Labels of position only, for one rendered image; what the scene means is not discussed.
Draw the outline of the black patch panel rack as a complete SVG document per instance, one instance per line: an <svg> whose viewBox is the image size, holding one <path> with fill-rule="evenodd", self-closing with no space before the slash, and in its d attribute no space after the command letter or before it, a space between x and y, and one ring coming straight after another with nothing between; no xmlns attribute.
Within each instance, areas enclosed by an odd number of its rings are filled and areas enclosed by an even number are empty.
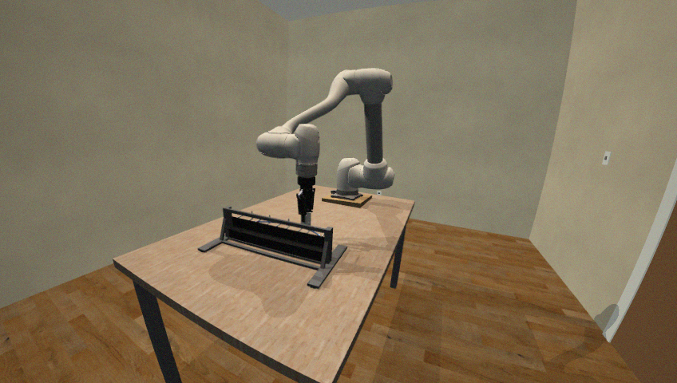
<svg viewBox="0 0 677 383"><path fill-rule="evenodd" d="M302 223L295 223L282 219L267 217L264 215L252 214L245 211L238 211L232 207L223 208L224 218L220 237L206 243L198 248L200 252L207 252L221 243L232 247L237 247L246 251L250 251L259 255L264 255L273 259L278 259L287 263L299 265L301 267L311 268L317 270L308 286L314 289L319 289L323 284L329 273L340 260L347 246L338 245L332 251L333 227L315 227ZM233 217L233 214L251 217L251 219L241 219L240 217ZM253 218L257 221L251 221ZM279 223L276 226L258 223L260 220L265 220L273 223ZM291 227L300 228L298 231L278 227L280 224ZM324 233L322 236L312 235L300 232L302 229L317 231ZM226 230L225 230L226 229ZM324 236L324 237L323 237ZM245 247L237 243L232 243L226 240L236 241L238 243L247 244L249 246L258 247L267 251L272 251L281 255L287 255L293 258L302 259L312 263L321 264L320 267L310 263L300 262L294 259L285 258L283 256L274 255L265 251L256 250L254 248ZM323 246L324 245L324 246Z"/></svg>

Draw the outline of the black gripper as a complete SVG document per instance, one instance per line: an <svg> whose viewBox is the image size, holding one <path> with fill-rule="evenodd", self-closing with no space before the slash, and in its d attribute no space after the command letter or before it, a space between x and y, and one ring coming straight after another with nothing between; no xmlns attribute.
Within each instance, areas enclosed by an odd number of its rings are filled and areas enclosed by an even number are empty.
<svg viewBox="0 0 677 383"><path fill-rule="evenodd" d="M311 213L313 212L315 188L315 176L311 178L304 178L298 176L298 185L300 185L300 193L296 194L298 200L299 215L301 215L301 223L311 225Z"/></svg>

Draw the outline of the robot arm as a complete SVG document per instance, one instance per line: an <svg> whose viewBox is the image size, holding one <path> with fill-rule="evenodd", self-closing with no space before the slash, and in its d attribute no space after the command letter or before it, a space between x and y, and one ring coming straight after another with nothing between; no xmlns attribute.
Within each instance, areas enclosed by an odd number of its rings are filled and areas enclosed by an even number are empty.
<svg viewBox="0 0 677 383"><path fill-rule="evenodd" d="M256 147L265 156L296 160L296 175L300 177L316 176L319 130L307 123L329 113L346 96L359 94L364 103L367 160L364 165L355 158L341 160L337 170L337 190L331 190L331 198L355 200L363 196L358 193L359 188L389 188L394 182L394 170L382 160L382 102L392 88L392 75L384 69L344 70L333 80L326 100L293 117L283 126L260 135ZM294 131L295 134L292 134Z"/></svg>

